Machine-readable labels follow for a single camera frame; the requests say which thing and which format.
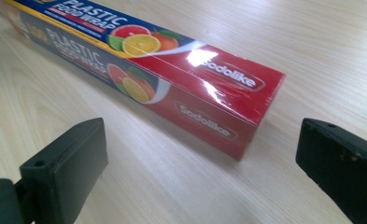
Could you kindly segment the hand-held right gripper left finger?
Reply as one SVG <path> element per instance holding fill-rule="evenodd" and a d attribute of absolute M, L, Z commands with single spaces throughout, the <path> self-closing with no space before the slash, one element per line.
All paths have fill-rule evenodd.
<path fill-rule="evenodd" d="M 107 165 L 101 118 L 73 126 L 21 165 L 23 185 L 36 198 L 35 224 L 74 224 Z"/>

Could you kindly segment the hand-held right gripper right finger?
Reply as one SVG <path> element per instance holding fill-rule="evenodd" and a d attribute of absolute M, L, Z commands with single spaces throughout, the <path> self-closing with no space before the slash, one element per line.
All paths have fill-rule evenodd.
<path fill-rule="evenodd" d="M 367 224 L 367 141 L 334 124 L 302 122 L 296 163 L 353 224 Z"/>

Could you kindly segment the red and blue food wrap box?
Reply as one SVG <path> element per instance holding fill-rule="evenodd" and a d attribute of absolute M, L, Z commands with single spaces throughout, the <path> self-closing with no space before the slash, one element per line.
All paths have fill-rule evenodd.
<path fill-rule="evenodd" d="M 239 160 L 284 74 L 91 0 L 0 0 L 16 31 Z"/>

